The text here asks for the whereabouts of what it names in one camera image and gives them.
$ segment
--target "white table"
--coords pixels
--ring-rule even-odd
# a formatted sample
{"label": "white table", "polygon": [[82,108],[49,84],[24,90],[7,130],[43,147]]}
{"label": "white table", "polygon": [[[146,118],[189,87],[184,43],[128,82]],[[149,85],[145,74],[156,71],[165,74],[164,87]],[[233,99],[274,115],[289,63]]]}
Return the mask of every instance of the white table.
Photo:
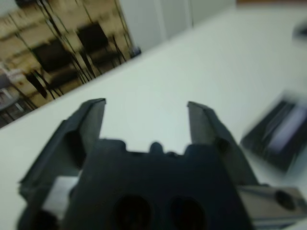
{"label": "white table", "polygon": [[[60,121],[88,99],[107,99],[102,138],[141,151],[159,141],[164,150],[181,153],[190,143],[188,101],[212,107],[239,141],[284,90],[306,95],[307,46],[292,40],[306,12],[227,11],[0,130],[0,228],[15,229],[25,207],[19,180]],[[266,176],[249,160],[261,182],[296,184],[307,195],[307,170],[288,181]]]}

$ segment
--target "wall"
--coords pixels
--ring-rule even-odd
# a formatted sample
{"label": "wall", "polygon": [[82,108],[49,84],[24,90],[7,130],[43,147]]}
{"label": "wall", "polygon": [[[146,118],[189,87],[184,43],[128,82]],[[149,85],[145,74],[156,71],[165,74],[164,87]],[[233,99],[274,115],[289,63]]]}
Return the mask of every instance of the wall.
{"label": "wall", "polygon": [[0,15],[17,8],[18,6],[16,5],[15,0],[0,0]]}
{"label": "wall", "polygon": [[131,39],[149,50],[191,26],[188,0],[120,0]]}
{"label": "wall", "polygon": [[193,24],[198,24],[235,5],[236,0],[190,0]]}
{"label": "wall", "polygon": [[155,0],[120,0],[120,4],[135,46],[144,51],[162,43]]}
{"label": "wall", "polygon": [[160,0],[160,2],[168,39],[191,26],[191,21],[186,17],[188,5],[185,3],[188,2],[187,0]]}

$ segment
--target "chair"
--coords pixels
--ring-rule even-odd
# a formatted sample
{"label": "chair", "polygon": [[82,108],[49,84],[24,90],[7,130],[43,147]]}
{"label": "chair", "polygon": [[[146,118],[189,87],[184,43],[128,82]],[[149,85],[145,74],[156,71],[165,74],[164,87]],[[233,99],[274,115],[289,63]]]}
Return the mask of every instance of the chair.
{"label": "chair", "polygon": [[[100,66],[103,66],[106,63],[112,63],[113,67],[115,67],[115,59],[117,59],[120,64],[121,58],[126,61],[124,55],[122,54],[115,41],[115,37],[112,36],[112,42],[109,42],[107,36],[105,35],[98,22],[79,28],[77,35],[84,47],[84,53],[90,57],[93,65],[96,66],[98,70]],[[88,64],[87,67],[93,74],[94,72],[91,67],[88,66]]]}
{"label": "chair", "polygon": [[[14,95],[11,95],[7,89],[9,87],[13,87],[17,93]],[[8,112],[8,109],[12,106],[16,106],[20,111],[24,111],[25,108],[22,108],[20,104],[18,103],[20,100],[25,102],[26,105],[28,105],[30,110],[34,110],[37,108],[37,106],[29,99],[27,98],[16,86],[14,86],[7,75],[1,74],[0,75],[0,115],[5,123],[9,123],[4,117],[3,113],[6,113],[7,116],[14,121],[15,118]]]}
{"label": "chair", "polygon": [[[84,78],[75,66],[76,64],[78,65],[76,58],[63,47],[60,40],[55,39],[48,44],[38,46],[32,52],[42,66],[42,73],[35,71],[35,74],[43,80],[46,89],[50,92],[53,99],[55,97],[52,91],[58,96],[60,94],[56,90],[59,90],[63,94],[60,89],[62,85],[75,79],[80,79],[82,84],[85,83]],[[49,82],[43,76],[44,71],[51,76]]]}

